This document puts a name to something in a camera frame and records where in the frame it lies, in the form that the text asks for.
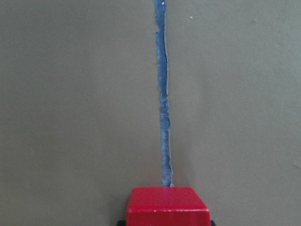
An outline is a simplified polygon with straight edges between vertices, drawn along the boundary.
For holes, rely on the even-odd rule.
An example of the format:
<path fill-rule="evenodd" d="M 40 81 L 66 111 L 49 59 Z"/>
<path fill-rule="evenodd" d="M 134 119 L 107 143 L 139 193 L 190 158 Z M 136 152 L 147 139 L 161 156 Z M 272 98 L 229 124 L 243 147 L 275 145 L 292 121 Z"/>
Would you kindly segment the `red block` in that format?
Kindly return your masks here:
<path fill-rule="evenodd" d="M 210 210 L 192 187 L 137 187 L 126 210 L 127 226 L 210 226 Z"/>

